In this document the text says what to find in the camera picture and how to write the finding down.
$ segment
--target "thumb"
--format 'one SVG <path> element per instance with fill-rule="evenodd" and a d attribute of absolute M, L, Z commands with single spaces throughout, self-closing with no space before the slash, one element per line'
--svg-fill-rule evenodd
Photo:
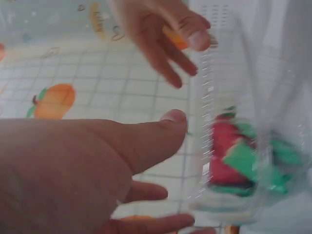
<path fill-rule="evenodd" d="M 207 28 L 210 28 L 209 22 L 191 11 L 182 0 L 152 2 L 154 2 L 154 10 L 167 20 L 192 49 L 203 51 L 210 46 L 210 36 L 207 33 Z"/>
<path fill-rule="evenodd" d="M 106 121 L 93 128 L 129 166 L 133 174 L 173 156 L 187 133 L 182 111 L 171 110 L 159 122 L 121 124 Z"/>

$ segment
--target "hand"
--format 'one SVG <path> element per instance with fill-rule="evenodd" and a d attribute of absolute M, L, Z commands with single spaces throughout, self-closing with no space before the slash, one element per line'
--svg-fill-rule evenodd
<path fill-rule="evenodd" d="M 23 234 L 164 234 L 188 214 L 141 222 L 110 219 L 117 203 L 159 200 L 167 190 L 132 176 L 171 157 L 187 120 L 160 122 L 21 119 L 0 121 L 0 220 Z"/>
<path fill-rule="evenodd" d="M 168 39 L 163 27 L 171 27 L 188 45 L 203 51 L 210 46 L 209 22 L 188 9 L 182 0 L 108 0 L 127 36 L 139 47 L 151 66 L 173 86 L 182 86 L 172 60 L 191 76 L 196 66 Z"/>

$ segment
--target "fingernail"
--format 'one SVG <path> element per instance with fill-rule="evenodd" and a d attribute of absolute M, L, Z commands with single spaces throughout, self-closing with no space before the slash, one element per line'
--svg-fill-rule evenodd
<path fill-rule="evenodd" d="M 189 36 L 189 43 L 194 49 L 204 50 L 210 45 L 210 36 L 206 31 L 197 31 Z"/>
<path fill-rule="evenodd" d="M 162 120 L 170 120 L 176 123 L 183 123 L 186 122 L 186 116 L 183 111 L 180 110 L 170 110 L 163 117 L 160 118 Z"/>

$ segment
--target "green paper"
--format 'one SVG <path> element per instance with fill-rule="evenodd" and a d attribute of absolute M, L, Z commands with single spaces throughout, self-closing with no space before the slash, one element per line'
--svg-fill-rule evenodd
<path fill-rule="evenodd" d="M 273 148 L 274 156 L 281 162 L 287 164 L 301 164 L 299 153 L 293 146 L 282 140 L 272 140 L 271 145 Z"/>
<path fill-rule="evenodd" d="M 212 185 L 209 187 L 212 191 L 221 194 L 234 194 L 242 197 L 252 196 L 254 194 L 253 188 L 239 188 Z"/>
<path fill-rule="evenodd" d="M 240 131 L 240 133 L 249 138 L 256 138 L 256 132 L 254 127 L 248 123 L 235 123 L 236 128 Z"/>
<path fill-rule="evenodd" d="M 38 100 L 39 100 L 39 101 L 41 101 L 41 100 L 44 98 L 44 95 L 45 95 L 46 92 L 47 92 L 47 88 L 44 88 L 44 89 L 40 92 L 40 94 L 39 94 L 39 96 L 38 96 Z"/>
<path fill-rule="evenodd" d="M 230 106 L 228 108 L 225 108 L 224 109 L 225 111 L 233 111 L 233 112 L 236 112 L 236 106 Z"/>
<path fill-rule="evenodd" d="M 232 147 L 222 160 L 225 164 L 236 169 L 249 180 L 258 183 L 259 175 L 256 170 L 257 158 L 253 149 L 244 142 L 240 142 Z M 271 180 L 265 183 L 269 190 L 279 193 L 287 193 L 283 175 L 277 168 L 269 166 L 264 169 L 265 175 L 271 175 Z"/>
<path fill-rule="evenodd" d="M 26 118 L 30 118 L 33 115 L 35 109 L 36 109 L 36 106 L 32 106 L 31 108 L 29 108 L 29 110 L 27 111 Z"/>
<path fill-rule="evenodd" d="M 290 174 L 283 175 L 283 179 L 284 179 L 285 183 L 291 181 L 292 178 L 293 178 L 293 176 Z"/>

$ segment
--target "orange object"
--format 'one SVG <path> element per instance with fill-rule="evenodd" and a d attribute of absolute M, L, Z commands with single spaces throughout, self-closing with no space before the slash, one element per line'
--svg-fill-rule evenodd
<path fill-rule="evenodd" d="M 5 56 L 5 47 L 2 43 L 0 43 L 0 61 L 4 59 L 4 56 Z"/>
<path fill-rule="evenodd" d="M 226 226 L 225 234 L 239 234 L 239 227 L 236 226 Z"/>
<path fill-rule="evenodd" d="M 170 28 L 164 26 L 162 31 L 180 50 L 184 50 L 189 47 L 188 44 Z"/>
<path fill-rule="evenodd" d="M 133 215 L 133 216 L 128 216 L 128 217 L 125 217 L 125 218 L 122 218 L 122 219 L 120 219 L 120 220 L 129 220 L 129 221 L 131 221 L 131 220 L 133 220 L 133 221 L 135 221 L 135 220 L 137 220 L 137 221 L 140 221 L 140 220 L 146 220 L 146 219 L 153 219 L 152 217 L 150 217 L 150 216 L 140 216 L 140 215 Z"/>
<path fill-rule="evenodd" d="M 33 98 L 27 117 L 62 119 L 75 102 L 75 90 L 71 84 L 57 84 L 43 89 Z"/>

